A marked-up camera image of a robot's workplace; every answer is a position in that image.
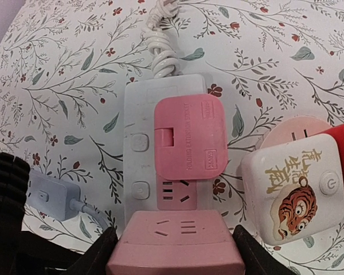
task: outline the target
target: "floral tablecloth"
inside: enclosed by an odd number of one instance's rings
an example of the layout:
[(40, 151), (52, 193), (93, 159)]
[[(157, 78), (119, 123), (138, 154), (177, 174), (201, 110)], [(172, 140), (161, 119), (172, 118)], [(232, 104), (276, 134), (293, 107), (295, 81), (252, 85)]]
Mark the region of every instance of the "floral tablecloth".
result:
[[(123, 220), (123, 93), (151, 78), (140, 30), (154, 0), (27, 0), (0, 45), (0, 151), (76, 182), (110, 225)], [(229, 166), (213, 185), (230, 229), (252, 234), (237, 167), (295, 115), (344, 123), (344, 0), (181, 0), (163, 22), (184, 74), (225, 105)], [(57, 222), (27, 208), (24, 230), (75, 251), (100, 235), (87, 215)], [(344, 221), (265, 246), (297, 274), (344, 274)]]

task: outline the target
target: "coiled white cable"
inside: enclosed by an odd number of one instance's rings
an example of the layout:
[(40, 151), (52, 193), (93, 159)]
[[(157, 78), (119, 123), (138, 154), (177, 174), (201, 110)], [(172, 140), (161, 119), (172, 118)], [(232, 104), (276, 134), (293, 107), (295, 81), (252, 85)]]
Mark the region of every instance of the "coiled white cable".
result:
[(177, 0), (157, 0), (150, 11), (147, 27), (143, 29), (149, 52), (154, 56), (151, 69), (154, 78), (173, 76), (179, 72), (180, 65), (170, 39), (159, 28), (162, 18), (171, 18), (178, 13)]

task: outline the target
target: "white power strip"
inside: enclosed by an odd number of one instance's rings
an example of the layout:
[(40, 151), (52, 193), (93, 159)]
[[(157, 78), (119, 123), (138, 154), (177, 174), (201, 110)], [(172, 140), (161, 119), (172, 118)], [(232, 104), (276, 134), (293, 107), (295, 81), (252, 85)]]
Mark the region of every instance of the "white power strip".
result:
[[(139, 210), (157, 205), (157, 174), (154, 160), (154, 109), (167, 97), (206, 93), (199, 74), (134, 82), (126, 87), (124, 103), (124, 201), (125, 220)], [(212, 208), (211, 180), (197, 181), (197, 210)]]

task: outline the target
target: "switch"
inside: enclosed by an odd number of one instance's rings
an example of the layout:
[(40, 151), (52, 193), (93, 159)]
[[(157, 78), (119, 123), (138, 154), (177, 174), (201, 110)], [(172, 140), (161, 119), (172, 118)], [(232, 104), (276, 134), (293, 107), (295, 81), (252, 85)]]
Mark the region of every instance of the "switch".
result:
[(145, 152), (149, 148), (149, 137), (143, 133), (136, 133), (131, 138), (131, 149), (134, 152)]
[(135, 199), (147, 199), (150, 195), (150, 187), (147, 182), (134, 182), (132, 185), (132, 196)]
[(326, 171), (320, 180), (321, 192), (326, 196), (334, 195), (339, 189), (339, 177), (334, 171)]
[(39, 191), (38, 196), (39, 196), (39, 199), (41, 199), (42, 201), (48, 202), (49, 195), (46, 192)]

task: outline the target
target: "tiger head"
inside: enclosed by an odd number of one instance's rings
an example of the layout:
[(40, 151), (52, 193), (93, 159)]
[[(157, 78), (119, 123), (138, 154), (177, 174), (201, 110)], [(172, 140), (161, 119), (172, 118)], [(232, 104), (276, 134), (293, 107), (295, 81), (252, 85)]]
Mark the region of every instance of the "tiger head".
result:
[(274, 239), (291, 239), (300, 233), (311, 222), (317, 208), (316, 195), (305, 176), (299, 178), (298, 184), (283, 187), (270, 211)]

